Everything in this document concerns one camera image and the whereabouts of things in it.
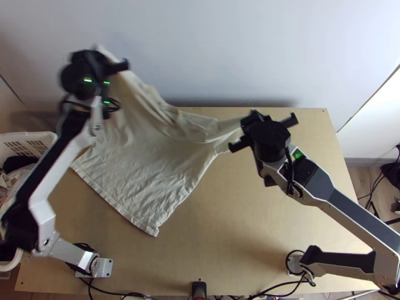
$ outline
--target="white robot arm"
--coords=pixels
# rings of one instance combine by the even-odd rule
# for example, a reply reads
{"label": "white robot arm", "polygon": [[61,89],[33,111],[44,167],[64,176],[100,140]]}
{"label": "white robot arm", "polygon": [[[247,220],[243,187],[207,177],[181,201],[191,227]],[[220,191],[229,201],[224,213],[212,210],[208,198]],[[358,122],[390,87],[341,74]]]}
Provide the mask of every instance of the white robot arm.
{"label": "white robot arm", "polygon": [[62,260],[77,277],[111,275],[112,259],[101,258],[87,245],[71,244],[60,237],[48,197],[79,153],[95,143],[103,120],[119,109],[118,102],[106,96],[106,80],[128,68],[128,61],[113,64],[94,50],[72,54],[71,64],[61,73],[61,84],[68,95],[60,105],[58,139],[37,162],[1,219],[8,249]]}

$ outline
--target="wooden floor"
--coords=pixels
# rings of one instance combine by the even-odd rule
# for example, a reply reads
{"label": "wooden floor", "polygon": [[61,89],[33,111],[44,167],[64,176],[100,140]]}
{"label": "wooden floor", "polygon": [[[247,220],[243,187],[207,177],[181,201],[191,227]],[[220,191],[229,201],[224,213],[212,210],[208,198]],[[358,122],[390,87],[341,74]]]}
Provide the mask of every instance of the wooden floor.
{"label": "wooden floor", "polygon": [[[349,168],[351,180],[357,197],[364,196],[370,192],[371,185],[379,175],[378,168]],[[395,202],[394,198],[400,198],[400,191],[390,184],[385,178],[383,179],[375,192],[373,193],[373,201],[380,218],[388,221],[400,217],[391,212],[391,205]],[[366,199],[360,200],[361,205],[365,205]],[[400,232],[400,223],[393,224],[392,228]],[[88,295],[68,295],[68,294],[51,294],[51,293],[33,293],[33,292],[17,292],[14,286],[17,280],[18,269],[14,269],[9,280],[0,280],[0,299],[5,300],[87,300]],[[305,300],[336,300],[349,296],[349,292],[338,293],[320,293],[320,294],[300,294],[298,297]],[[362,300],[386,300],[386,297],[373,293],[364,296]],[[95,295],[95,300],[117,300],[119,296]],[[160,300],[186,300],[186,297],[160,297]]]}

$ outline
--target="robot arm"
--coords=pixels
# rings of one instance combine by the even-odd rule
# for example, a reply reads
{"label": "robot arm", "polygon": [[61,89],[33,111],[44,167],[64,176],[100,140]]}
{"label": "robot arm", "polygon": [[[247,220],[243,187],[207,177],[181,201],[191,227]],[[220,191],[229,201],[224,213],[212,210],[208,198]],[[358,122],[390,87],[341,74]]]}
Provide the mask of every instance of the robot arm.
{"label": "robot arm", "polygon": [[100,258],[94,249],[71,244],[57,232],[56,214],[48,197],[70,164],[86,147],[95,143],[103,119],[119,107],[106,96],[108,76],[128,69],[128,62],[112,64],[101,53],[73,53],[71,64],[61,73],[61,84],[69,93],[62,101],[58,139],[38,161],[15,195],[14,204],[3,215],[8,245],[36,257],[53,257],[66,262],[77,277],[109,277],[113,261]]}
{"label": "robot arm", "polygon": [[291,257],[294,273],[335,274],[374,282],[391,294],[399,292],[400,235],[362,206],[338,191],[330,176],[298,147],[290,144],[287,128],[294,113],[282,122],[253,110],[241,120],[244,136],[229,144],[231,152],[251,147],[258,174],[266,187],[278,185],[289,197],[315,206],[372,248],[369,254],[323,252],[315,245]]}

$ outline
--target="black panel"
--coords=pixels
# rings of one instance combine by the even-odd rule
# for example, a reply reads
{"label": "black panel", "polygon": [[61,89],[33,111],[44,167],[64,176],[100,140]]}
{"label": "black panel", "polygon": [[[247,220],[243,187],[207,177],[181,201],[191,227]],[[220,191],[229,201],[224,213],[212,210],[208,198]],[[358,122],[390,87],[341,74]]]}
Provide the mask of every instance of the black panel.
{"label": "black panel", "polygon": [[400,237],[385,223],[377,219],[366,209],[353,202],[338,190],[334,190],[328,201],[342,213],[353,219],[373,236],[400,254]]}
{"label": "black panel", "polygon": [[302,256],[300,263],[325,264],[361,269],[365,274],[374,273],[375,251],[368,254],[322,252],[317,246],[311,245]]}
{"label": "black panel", "polygon": [[319,169],[318,166],[311,160],[302,156],[293,162],[294,181],[305,187],[315,172]]}
{"label": "black panel", "polygon": [[324,200],[328,200],[335,189],[329,176],[319,167],[304,187],[313,197]]}

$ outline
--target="green led light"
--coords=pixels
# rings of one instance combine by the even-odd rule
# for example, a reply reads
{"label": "green led light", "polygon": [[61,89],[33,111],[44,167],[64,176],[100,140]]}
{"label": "green led light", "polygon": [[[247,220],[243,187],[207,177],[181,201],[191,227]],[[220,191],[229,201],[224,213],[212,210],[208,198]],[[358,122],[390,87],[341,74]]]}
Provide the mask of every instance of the green led light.
{"label": "green led light", "polygon": [[294,157],[295,160],[298,160],[302,156],[304,156],[304,154],[301,153],[301,152],[296,152],[296,153],[293,154],[293,157]]}

